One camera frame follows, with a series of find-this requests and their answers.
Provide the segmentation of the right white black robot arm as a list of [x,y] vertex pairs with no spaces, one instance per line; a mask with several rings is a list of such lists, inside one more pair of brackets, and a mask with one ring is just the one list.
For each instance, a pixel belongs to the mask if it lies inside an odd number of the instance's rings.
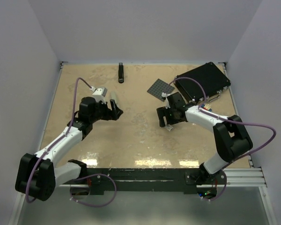
[[178,92],[162,93],[162,98],[166,106],[156,110],[160,127],[189,122],[214,135],[216,153],[200,165],[197,182],[210,184],[220,170],[253,148],[252,140],[239,116],[221,116],[192,103],[187,104]]

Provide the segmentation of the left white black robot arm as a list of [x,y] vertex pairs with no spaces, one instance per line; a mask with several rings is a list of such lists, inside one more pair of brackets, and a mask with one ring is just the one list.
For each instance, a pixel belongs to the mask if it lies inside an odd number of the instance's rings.
[[84,97],[79,110],[72,112],[72,118],[64,131],[50,144],[36,152],[22,156],[15,182],[15,190],[35,200],[46,201],[55,188],[68,181],[84,183],[88,178],[85,163],[71,159],[65,165],[56,164],[92,131],[99,120],[118,120],[123,111],[115,99],[109,103]]

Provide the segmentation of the beige green stapler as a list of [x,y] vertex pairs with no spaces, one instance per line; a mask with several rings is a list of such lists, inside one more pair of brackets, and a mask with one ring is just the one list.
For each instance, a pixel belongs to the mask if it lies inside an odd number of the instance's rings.
[[118,104],[118,98],[114,91],[111,92],[111,100],[114,100],[115,104]]

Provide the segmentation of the black stapler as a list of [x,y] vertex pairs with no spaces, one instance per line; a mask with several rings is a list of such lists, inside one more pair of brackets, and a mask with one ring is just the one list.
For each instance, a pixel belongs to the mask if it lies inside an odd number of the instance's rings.
[[124,65],[122,62],[120,62],[118,64],[118,82],[123,83],[124,80]]

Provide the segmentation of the grey lego baseplate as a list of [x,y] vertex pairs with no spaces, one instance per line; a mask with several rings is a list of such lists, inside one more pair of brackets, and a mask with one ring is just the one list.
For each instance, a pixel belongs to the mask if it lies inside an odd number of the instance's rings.
[[164,101],[163,93],[171,94],[175,88],[161,79],[157,79],[147,90],[147,93],[155,98]]

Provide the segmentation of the red blue lego car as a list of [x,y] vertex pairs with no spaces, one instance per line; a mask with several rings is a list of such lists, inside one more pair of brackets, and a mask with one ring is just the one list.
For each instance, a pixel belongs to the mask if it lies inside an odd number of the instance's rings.
[[204,110],[206,110],[206,111],[209,111],[209,112],[212,111],[211,105],[210,105],[210,104],[201,104],[201,105],[200,105],[200,108],[202,108],[202,109],[204,109]]

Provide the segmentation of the black carrying case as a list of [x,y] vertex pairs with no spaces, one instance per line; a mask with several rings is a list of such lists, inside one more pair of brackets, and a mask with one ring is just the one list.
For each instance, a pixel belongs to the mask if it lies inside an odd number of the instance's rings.
[[208,100],[218,98],[220,93],[231,85],[227,76],[213,63],[202,66],[178,75],[174,82],[177,89],[187,102],[199,103],[206,95]]

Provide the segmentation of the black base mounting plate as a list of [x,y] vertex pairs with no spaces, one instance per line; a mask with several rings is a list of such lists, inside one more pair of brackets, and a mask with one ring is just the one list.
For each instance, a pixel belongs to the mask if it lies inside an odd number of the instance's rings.
[[201,187],[204,191],[217,183],[225,185],[227,179],[224,172],[204,177],[199,168],[88,168],[87,175],[93,177],[87,180],[66,182],[72,187],[90,188],[90,194],[102,195],[105,191],[113,191],[115,182],[117,191],[134,192],[182,192],[197,194]]

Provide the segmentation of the aluminium front rail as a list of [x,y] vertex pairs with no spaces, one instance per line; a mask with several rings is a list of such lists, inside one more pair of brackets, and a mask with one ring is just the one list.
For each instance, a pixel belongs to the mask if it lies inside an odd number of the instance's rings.
[[[37,169],[36,175],[33,176],[34,181],[38,182],[38,188],[43,188],[46,185],[58,187],[70,180],[80,181],[87,180],[93,175],[87,175],[87,167],[75,163],[67,163],[58,168]],[[236,186],[244,184],[245,186],[264,185],[265,180],[261,169],[226,169],[224,172],[227,183]]]

